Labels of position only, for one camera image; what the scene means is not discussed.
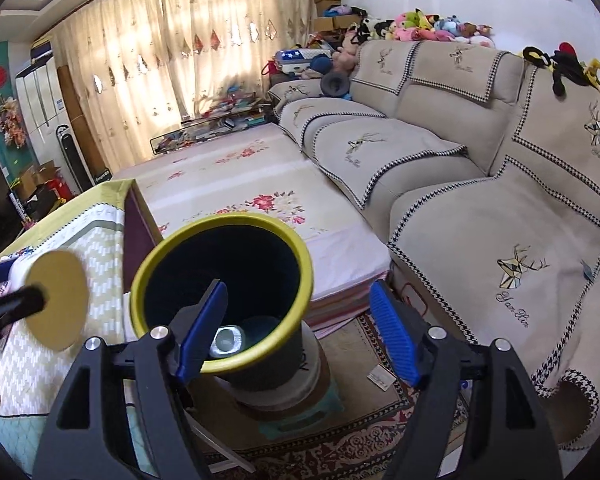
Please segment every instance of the plush toy pile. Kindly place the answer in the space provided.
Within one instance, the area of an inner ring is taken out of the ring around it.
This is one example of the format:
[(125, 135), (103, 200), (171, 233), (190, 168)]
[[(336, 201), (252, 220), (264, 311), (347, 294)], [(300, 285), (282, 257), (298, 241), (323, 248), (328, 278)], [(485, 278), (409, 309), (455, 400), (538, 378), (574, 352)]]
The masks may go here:
[(441, 18), (438, 14), (424, 14), (420, 9), (405, 12), (395, 20), (365, 18), (356, 27), (353, 42), (362, 44), (368, 40), (455, 41), (495, 48), (488, 25), (463, 23), (457, 16)]

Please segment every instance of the curtain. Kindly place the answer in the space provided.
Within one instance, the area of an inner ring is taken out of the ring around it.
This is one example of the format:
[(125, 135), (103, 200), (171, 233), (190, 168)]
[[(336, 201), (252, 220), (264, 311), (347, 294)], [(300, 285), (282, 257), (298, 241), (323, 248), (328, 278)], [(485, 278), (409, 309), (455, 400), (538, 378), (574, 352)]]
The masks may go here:
[(52, 31), (110, 170), (152, 158), (150, 139), (180, 126), (160, 0), (95, 0)]
[(232, 85), (264, 90), (265, 63), (304, 43), (310, 0), (162, 0), (163, 37), (183, 115), (196, 116)]

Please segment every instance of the sofa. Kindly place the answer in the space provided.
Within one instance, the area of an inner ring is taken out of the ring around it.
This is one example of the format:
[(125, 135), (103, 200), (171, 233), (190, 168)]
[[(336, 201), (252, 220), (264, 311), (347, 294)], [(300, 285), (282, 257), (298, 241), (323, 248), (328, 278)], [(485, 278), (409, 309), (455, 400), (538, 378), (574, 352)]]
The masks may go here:
[(600, 93), (482, 46), (369, 41), (351, 100), (275, 85), (279, 126), (436, 322), (507, 338), (562, 449), (600, 434)]

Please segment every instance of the sofa armrest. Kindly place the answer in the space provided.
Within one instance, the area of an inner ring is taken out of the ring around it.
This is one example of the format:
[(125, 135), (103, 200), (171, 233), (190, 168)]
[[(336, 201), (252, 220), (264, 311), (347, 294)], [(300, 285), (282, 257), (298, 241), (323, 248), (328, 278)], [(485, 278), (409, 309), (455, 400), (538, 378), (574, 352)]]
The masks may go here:
[(322, 95), (320, 81), (320, 79), (298, 79), (273, 85), (268, 95), (274, 104), (276, 117), (280, 119), (282, 108), (293, 101), (307, 97), (320, 97)]

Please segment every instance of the mattress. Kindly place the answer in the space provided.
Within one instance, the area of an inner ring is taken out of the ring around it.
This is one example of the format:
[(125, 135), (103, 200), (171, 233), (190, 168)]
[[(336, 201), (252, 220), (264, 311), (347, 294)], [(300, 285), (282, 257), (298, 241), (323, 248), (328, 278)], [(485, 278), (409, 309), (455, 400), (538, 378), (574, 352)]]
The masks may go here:
[(134, 178), (162, 234), (211, 214), (267, 214), (295, 229), (314, 265), (305, 320), (325, 336), (368, 307), (389, 270), (386, 246), (333, 183), (274, 124), (168, 153), (120, 171)]

